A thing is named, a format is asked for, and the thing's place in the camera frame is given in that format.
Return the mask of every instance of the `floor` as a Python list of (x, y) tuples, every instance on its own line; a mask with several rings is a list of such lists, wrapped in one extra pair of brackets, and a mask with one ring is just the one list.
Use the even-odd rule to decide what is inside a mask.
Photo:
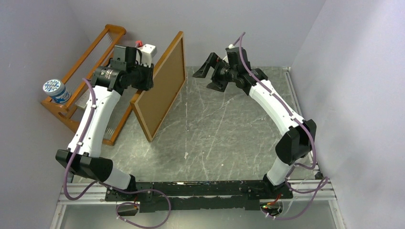
[[(188, 80), (153, 142), (146, 140), (132, 113), (115, 146), (102, 146), (101, 157), (112, 159), (138, 181), (262, 179), (276, 159), (275, 145), (281, 138), (276, 125), (234, 84), (224, 93), (207, 89), (210, 77), (191, 77), (197, 69), (187, 68)], [(294, 107), (283, 69), (261, 69)], [(302, 168), (292, 175), (292, 179), (313, 178)], [(75, 177), (74, 182), (89, 180)]]

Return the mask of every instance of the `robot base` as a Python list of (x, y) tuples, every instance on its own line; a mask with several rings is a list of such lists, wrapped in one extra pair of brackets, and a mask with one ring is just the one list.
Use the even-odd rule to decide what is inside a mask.
[[(157, 189), (165, 193), (172, 210), (245, 208), (259, 210), (261, 199), (293, 198), (287, 186), (272, 187), (266, 180), (192, 181), (192, 182), (137, 182), (138, 190)], [(108, 190), (106, 201), (121, 202), (116, 191)], [(166, 199), (158, 193), (139, 193), (139, 212), (167, 210)]]

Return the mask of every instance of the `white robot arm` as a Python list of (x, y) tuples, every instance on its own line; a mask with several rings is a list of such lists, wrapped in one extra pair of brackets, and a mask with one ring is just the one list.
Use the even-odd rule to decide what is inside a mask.
[[(246, 60), (247, 67), (251, 70), (250, 63), (247, 61), (246, 51), (243, 48), (241, 50), (243, 59)], [(214, 52), (211, 53), (204, 65), (193, 77), (205, 78), (209, 68), (213, 67), (212, 82), (207, 85), (207, 88), (224, 92), (228, 83), (236, 83), (236, 86), (260, 104), (275, 122), (283, 137), (276, 146), (277, 158), (263, 179), (268, 181), (273, 188), (280, 187), (283, 185), (285, 177), (294, 163), (311, 150), (308, 136), (295, 120), (301, 122), (313, 137), (315, 137), (316, 125), (312, 120), (305, 121), (303, 117), (287, 105), (275, 91), (263, 71), (258, 68), (252, 69), (252, 74), (265, 87), (270, 89), (271, 93), (258, 84), (243, 66), (240, 57), (241, 53), (238, 48), (231, 44), (226, 49), (226, 52), (227, 55), (223, 59), (220, 59)]]
[[(124, 90), (128, 86), (141, 90), (153, 87), (152, 58), (155, 54), (156, 47), (150, 44), (139, 48), (116, 45), (109, 65), (95, 70), (91, 84), (96, 103), (89, 98), (82, 122), (67, 150), (58, 150), (56, 154), (57, 161), (66, 167), (76, 146), (80, 145), (69, 168), (73, 174), (119, 189), (134, 190), (134, 185), (131, 187), (131, 183), (135, 183), (132, 175), (117, 169), (110, 159), (100, 157), (101, 144), (110, 116)], [(80, 142), (92, 109), (94, 113), (88, 130)]]

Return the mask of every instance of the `white wall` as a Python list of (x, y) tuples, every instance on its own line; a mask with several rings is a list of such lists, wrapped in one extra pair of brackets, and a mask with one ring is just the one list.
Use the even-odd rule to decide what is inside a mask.
[(405, 228), (405, 2), (327, 0), (292, 65), (350, 229)]
[(56, 150), (73, 133), (41, 106), (89, 46), (63, 0), (0, 3), (0, 228), (49, 228), (62, 186)]
[(246, 31), (254, 66), (291, 66), (325, 0), (69, 0), (90, 40), (105, 24), (125, 27), (126, 45), (143, 40), (162, 55), (184, 31), (186, 65), (199, 66)]

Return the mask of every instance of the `wooden rack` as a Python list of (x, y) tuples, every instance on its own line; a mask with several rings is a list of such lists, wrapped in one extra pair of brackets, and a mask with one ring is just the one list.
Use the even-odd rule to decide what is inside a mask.
[[(106, 36), (109, 35), (112, 39), (111, 44), (108, 46), (104, 54), (101, 58), (95, 63), (94, 67), (91, 71), (87, 74), (86, 78), (91, 79), (94, 70), (100, 65), (105, 65), (108, 62), (108, 59), (112, 56), (112, 50), (116, 44), (118, 44), (119, 40), (125, 35), (127, 31), (121, 27), (116, 25), (106, 25), (104, 30), (100, 33), (99, 36), (93, 41), (90, 47), (85, 51), (85, 53), (77, 60), (77, 62), (73, 65), (73, 67), (69, 70), (69, 72), (64, 76), (61, 80), (64, 84), (66, 84), (73, 74), (77, 71), (77, 69), (83, 64), (86, 58), (90, 55), (90, 53), (94, 50), (94, 48), (100, 43), (100, 41)], [(44, 99), (41, 104), (48, 109), (53, 115), (55, 115), (62, 123), (64, 123), (69, 129), (73, 132), (76, 132), (79, 128), (80, 122), (72, 120), (73, 114), (77, 110), (77, 106), (75, 102), (77, 99), (82, 96), (85, 92), (85, 83), (81, 82), (75, 92), (72, 93), (71, 98), (65, 104), (57, 104), (52, 101), (51, 97), (47, 97)], [(124, 114), (123, 119), (119, 122), (118, 127), (114, 130), (110, 139), (103, 139), (103, 144), (113, 146), (115, 140), (117, 139), (119, 132), (121, 132), (122, 127), (129, 116), (130, 110), (126, 111)]]

